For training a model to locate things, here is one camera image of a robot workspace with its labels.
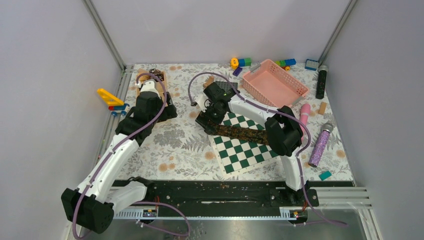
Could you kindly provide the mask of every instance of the pink plastic basket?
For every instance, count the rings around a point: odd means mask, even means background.
[[[245,73],[241,84],[256,100],[277,108],[291,107],[309,93],[305,85],[270,59]]]

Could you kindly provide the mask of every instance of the table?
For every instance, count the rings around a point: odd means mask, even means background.
[[[211,147],[211,142],[195,119],[200,109],[191,106],[188,98],[189,81],[198,73],[214,72],[226,76],[231,82],[239,83],[238,89],[249,96],[242,88],[241,80],[249,67],[244,67],[238,77],[232,75],[230,64],[196,63],[196,64],[135,64],[134,73],[129,82],[125,102],[134,106],[136,102],[135,80],[138,69],[152,68],[165,71],[168,79],[168,91],[176,106],[178,117],[165,122],[157,123],[149,137],[147,137],[137,152],[125,163],[118,175],[118,179],[141,176],[150,180],[250,180],[250,181],[283,181],[285,173],[280,161],[264,165],[238,176],[224,178],[220,166]],[[307,127],[312,134],[312,142],[307,150],[300,155],[304,165],[305,175],[310,181],[321,181],[318,177],[325,171],[332,176],[326,181],[352,181],[353,175],[345,154],[336,120],[327,96],[324,99],[315,99],[317,81],[314,76],[317,72],[305,69],[303,63],[291,67],[289,71],[296,79],[304,83],[310,93],[292,107],[295,116],[299,116],[303,104],[311,105],[311,114]],[[203,91],[202,84],[208,75],[198,77],[191,86],[191,94],[195,96]],[[321,102],[326,102],[324,115],[318,114]],[[334,131],[331,134],[326,150],[322,155],[318,167],[307,165],[315,141],[318,138],[321,126],[331,122]]]

